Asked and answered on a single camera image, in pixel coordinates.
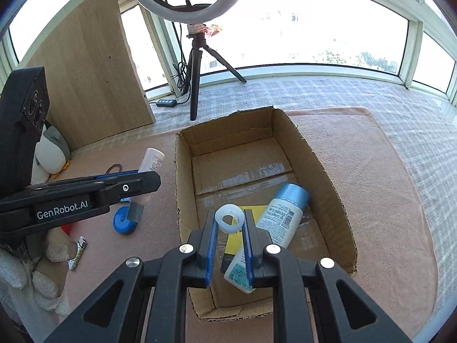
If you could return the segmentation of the left white gloved hand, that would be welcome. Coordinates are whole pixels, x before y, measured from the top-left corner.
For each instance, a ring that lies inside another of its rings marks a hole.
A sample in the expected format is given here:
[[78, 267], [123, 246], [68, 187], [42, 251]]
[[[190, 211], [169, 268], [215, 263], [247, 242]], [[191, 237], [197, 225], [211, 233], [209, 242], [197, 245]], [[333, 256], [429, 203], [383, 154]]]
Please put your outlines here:
[[33, 239], [35, 259], [21, 259], [1, 247], [1, 305], [34, 342], [44, 342], [72, 312], [65, 283], [76, 242], [62, 228]]

